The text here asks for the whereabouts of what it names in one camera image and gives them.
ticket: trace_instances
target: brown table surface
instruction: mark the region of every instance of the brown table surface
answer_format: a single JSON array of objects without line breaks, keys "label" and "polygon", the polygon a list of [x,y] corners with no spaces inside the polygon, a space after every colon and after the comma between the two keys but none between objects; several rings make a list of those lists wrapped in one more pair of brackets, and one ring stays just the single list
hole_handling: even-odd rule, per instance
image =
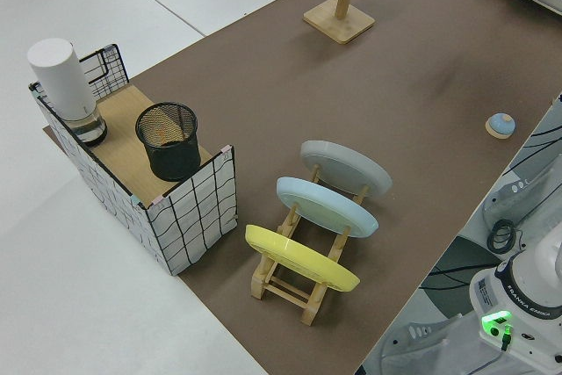
[{"label": "brown table surface", "polygon": [[[277,0],[133,79],[191,107],[209,151],[235,146],[239,226],[181,278],[272,374],[352,374],[562,89],[562,19],[529,0],[351,0],[376,22],[346,46],[302,20],[323,1]],[[515,118],[508,140],[484,128],[496,112]],[[259,255],[243,237],[283,220],[276,181],[309,176],[306,140],[394,181],[364,202],[380,229],[342,254],[361,283],[329,291],[312,327],[250,297]],[[295,239],[327,252],[333,236],[303,222]]]}]

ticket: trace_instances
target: mesh pencil holder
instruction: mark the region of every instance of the mesh pencil holder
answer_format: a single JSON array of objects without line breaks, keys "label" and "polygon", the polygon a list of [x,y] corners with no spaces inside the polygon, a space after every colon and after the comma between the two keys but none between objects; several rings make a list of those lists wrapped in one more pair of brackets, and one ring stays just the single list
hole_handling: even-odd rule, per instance
[{"label": "mesh pencil holder", "polygon": [[151,105],[140,114],[135,130],[157,177],[176,182],[198,171],[197,117],[189,107],[170,102]]}]

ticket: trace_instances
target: grid pattern box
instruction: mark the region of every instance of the grid pattern box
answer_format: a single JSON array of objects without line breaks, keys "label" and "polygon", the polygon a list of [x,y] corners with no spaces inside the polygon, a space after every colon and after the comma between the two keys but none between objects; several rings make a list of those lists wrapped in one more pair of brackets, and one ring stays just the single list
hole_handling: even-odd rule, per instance
[{"label": "grid pattern box", "polygon": [[[129,83],[117,45],[104,47],[80,62],[96,100]],[[30,84],[29,89],[61,147],[100,203],[169,274],[175,276],[198,261],[222,235],[236,227],[232,146],[225,146],[193,177],[144,206],[70,131],[40,83]]]}]

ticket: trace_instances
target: light blue plate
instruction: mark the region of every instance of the light blue plate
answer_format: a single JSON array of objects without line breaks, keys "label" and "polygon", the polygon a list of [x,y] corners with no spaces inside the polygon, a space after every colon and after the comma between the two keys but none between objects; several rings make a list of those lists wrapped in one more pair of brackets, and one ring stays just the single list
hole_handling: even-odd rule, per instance
[{"label": "light blue plate", "polygon": [[368,237],[378,229],[377,220],[351,199],[306,180],[280,177],[277,196],[289,208],[297,204],[298,215],[338,234],[350,227],[350,237]]}]

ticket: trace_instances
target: yellow plate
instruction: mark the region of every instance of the yellow plate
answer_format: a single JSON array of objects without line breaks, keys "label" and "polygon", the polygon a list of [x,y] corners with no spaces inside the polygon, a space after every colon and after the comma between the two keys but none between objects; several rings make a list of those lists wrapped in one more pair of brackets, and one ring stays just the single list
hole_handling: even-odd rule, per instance
[{"label": "yellow plate", "polygon": [[265,228],[247,225],[246,242],[273,261],[334,290],[350,292],[359,284],[359,278],[339,263]]}]

